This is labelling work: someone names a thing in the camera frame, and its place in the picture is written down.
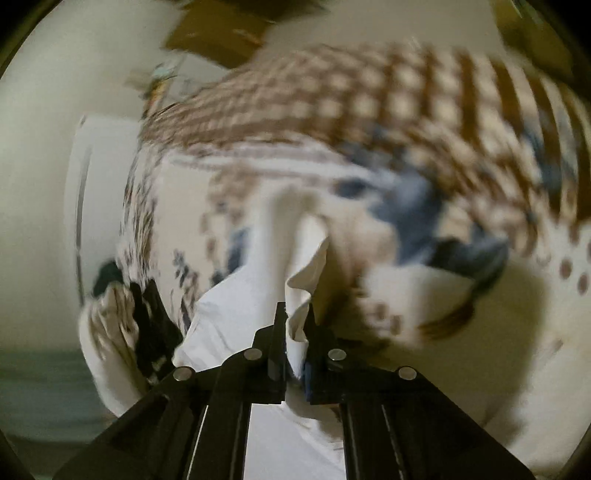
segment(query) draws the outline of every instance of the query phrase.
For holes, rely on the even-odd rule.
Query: white cloth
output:
[[[287,357],[300,377],[303,332],[311,296],[326,260],[327,231],[311,214],[313,195],[293,186],[275,191],[260,208],[245,265],[201,297],[173,363],[203,370],[252,345],[285,300]],[[342,428],[330,409],[310,406],[289,386],[280,406],[252,406],[245,478],[342,479]]]
[[[326,261],[323,223],[310,213],[312,195],[293,186],[278,189],[260,208],[245,265],[206,292],[173,357],[176,366],[203,370],[252,345],[285,301],[287,357],[301,376],[307,340],[303,332],[311,296]]]
[[[111,283],[98,299],[89,299],[80,314],[80,346],[100,399],[117,417],[148,391],[135,362],[139,329],[134,298],[127,287]]]

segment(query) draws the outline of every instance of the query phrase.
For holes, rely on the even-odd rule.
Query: metal screw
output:
[[[259,360],[262,357],[262,352],[258,348],[249,348],[244,350],[244,358],[250,361]]]
[[[403,380],[414,380],[417,377],[417,371],[412,367],[402,367],[398,370],[398,376]]]
[[[178,382],[184,382],[193,376],[193,370],[189,367],[179,367],[174,373],[173,377]]]
[[[329,351],[329,358],[335,362],[340,362],[341,360],[347,358],[347,353],[340,348],[333,348]]]

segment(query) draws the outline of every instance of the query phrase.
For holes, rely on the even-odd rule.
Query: brown checkered fabric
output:
[[[464,51],[399,44],[296,51],[241,67],[154,115],[142,137],[194,153],[205,144],[288,141],[297,133],[338,149],[344,142],[372,146],[373,125],[395,132],[425,120],[477,152],[486,151],[488,132],[504,125],[518,136],[533,131],[549,162],[561,165],[569,153],[575,158],[578,181],[571,191],[577,198],[570,203],[577,221],[591,216],[591,134],[581,100],[545,77]],[[554,213],[565,194],[549,198]]]

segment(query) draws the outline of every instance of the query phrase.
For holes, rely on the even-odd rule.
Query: brown cardboard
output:
[[[188,50],[232,69],[262,45],[270,23],[219,0],[197,0],[166,41],[171,50]]]

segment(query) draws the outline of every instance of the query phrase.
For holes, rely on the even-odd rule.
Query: white wall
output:
[[[124,86],[151,71],[182,12],[158,0],[64,0],[0,79],[0,348],[77,346],[63,191],[85,112],[139,118]]]

